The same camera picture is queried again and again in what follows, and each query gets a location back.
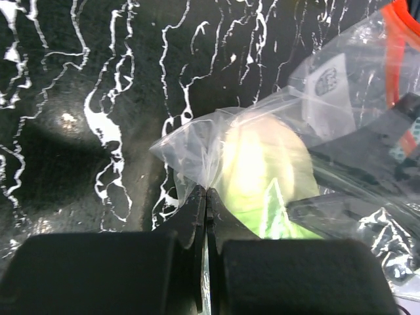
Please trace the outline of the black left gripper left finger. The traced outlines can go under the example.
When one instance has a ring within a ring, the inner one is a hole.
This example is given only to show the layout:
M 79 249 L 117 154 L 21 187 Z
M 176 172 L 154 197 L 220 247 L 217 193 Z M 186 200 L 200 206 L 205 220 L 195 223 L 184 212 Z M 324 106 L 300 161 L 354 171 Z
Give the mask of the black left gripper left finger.
M 151 232 L 40 234 L 1 279 L 2 314 L 199 314 L 206 192 Z

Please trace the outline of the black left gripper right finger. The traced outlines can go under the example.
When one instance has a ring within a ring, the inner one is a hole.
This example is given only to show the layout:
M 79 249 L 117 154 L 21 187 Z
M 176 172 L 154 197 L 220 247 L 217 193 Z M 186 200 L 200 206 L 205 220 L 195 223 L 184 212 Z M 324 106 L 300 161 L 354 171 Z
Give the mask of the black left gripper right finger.
M 377 259 L 356 240 L 262 240 L 206 193 L 213 314 L 398 314 Z

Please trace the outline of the green fake lettuce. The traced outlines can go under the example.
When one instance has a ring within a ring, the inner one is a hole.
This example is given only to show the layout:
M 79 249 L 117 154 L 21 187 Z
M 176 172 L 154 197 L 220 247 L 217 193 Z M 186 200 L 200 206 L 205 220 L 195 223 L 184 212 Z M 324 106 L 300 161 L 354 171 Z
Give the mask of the green fake lettuce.
M 271 115 L 236 118 L 222 138 L 215 188 L 225 207 L 262 239 L 317 239 L 292 222 L 292 201 L 319 196 L 301 138 Z

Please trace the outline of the clear zip top bag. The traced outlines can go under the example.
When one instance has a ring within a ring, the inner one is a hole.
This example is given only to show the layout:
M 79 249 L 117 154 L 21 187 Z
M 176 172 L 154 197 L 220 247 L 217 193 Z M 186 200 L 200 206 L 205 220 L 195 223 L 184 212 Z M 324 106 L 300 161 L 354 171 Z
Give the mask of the clear zip top bag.
M 392 1 L 349 27 L 256 104 L 216 110 L 155 142 L 181 201 L 195 185 L 217 192 L 222 138 L 248 114 L 279 119 L 310 154 L 320 194 L 292 201 L 292 222 L 321 239 L 364 242 L 392 292 L 418 300 L 419 2 Z

